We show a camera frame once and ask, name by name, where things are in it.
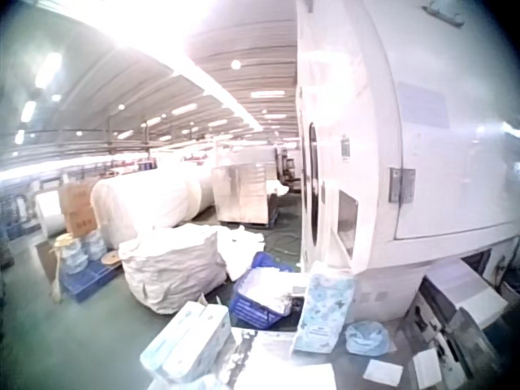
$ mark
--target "machine door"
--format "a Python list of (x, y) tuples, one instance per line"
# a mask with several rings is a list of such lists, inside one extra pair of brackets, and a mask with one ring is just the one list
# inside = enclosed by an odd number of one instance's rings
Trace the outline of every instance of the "machine door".
[(520, 101), (516, 61), (474, 8), (452, 2), (460, 9), (446, 12), (466, 21), (454, 28), (415, 3), (366, 2), (392, 70), (402, 167), (415, 170), (413, 200), (401, 204), (396, 237), (519, 219), (520, 127), (504, 125), (518, 110), (511, 103)]

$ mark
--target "blue plastic crate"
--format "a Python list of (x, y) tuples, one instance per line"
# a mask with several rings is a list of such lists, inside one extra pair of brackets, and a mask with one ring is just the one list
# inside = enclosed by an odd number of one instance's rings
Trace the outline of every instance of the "blue plastic crate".
[[(258, 267), (275, 267), (282, 271), (294, 272), (294, 268), (286, 266), (277, 262), (270, 254), (265, 252), (257, 252), (253, 258), (251, 269)], [(240, 286), (244, 283), (247, 275), (251, 272), (248, 270), (243, 274), (233, 287), (234, 296), (229, 306), (229, 310), (239, 319), (250, 323), (258, 329), (267, 329), (271, 327), (276, 321), (283, 317), (287, 317), (291, 313), (291, 308), (288, 307), (284, 313), (276, 313), (275, 311), (260, 305), (259, 303), (240, 294)]]
[(89, 262), (87, 267), (72, 275), (62, 273), (60, 281), (74, 301), (80, 303), (90, 298), (97, 290), (113, 280), (122, 271), (121, 265), (104, 266), (100, 262)]

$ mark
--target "tissue paper pack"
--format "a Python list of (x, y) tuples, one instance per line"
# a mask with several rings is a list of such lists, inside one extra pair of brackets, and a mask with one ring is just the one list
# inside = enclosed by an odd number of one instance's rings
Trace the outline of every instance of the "tissue paper pack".
[(149, 343), (139, 357), (143, 367), (154, 377), (165, 377), (161, 366), (188, 329), (197, 321), (205, 306), (187, 302), (166, 327)]
[(293, 349), (330, 353), (345, 324), (353, 294), (354, 279), (350, 274), (315, 262)]
[(207, 373), (230, 333), (228, 308), (208, 305), (162, 364), (162, 369), (174, 382), (194, 381)]

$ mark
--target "pallet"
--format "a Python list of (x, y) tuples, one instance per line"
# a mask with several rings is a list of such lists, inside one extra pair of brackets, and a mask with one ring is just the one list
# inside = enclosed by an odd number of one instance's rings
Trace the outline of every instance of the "pallet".
[(90, 298), (123, 271), (121, 264), (104, 266), (100, 262), (89, 262), (87, 267), (76, 274), (60, 275), (60, 282), (67, 295), (81, 303)]
[(242, 225), (244, 228), (249, 229), (272, 229), (276, 225), (276, 220), (278, 219), (278, 214), (280, 212), (276, 211), (271, 220), (268, 223), (249, 223), (249, 222), (226, 222), (219, 221), (222, 226), (226, 226), (228, 228), (238, 228)]

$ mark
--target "green floor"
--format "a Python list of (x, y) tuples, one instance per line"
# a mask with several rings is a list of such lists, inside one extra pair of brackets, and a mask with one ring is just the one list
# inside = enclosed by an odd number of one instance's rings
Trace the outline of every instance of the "green floor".
[[(266, 250), (296, 264), (300, 253), (300, 196), (280, 199), (278, 223), (266, 235)], [(211, 210), (197, 219), (214, 223)], [(155, 314), (129, 292), (124, 276), (87, 301), (55, 305), (33, 246), (33, 237), (15, 249), (15, 265), (4, 272), (7, 305), (0, 346), (1, 389), (146, 389), (150, 377), (139, 363), (145, 346), (171, 316)], [(226, 304), (230, 284), (208, 294)]]

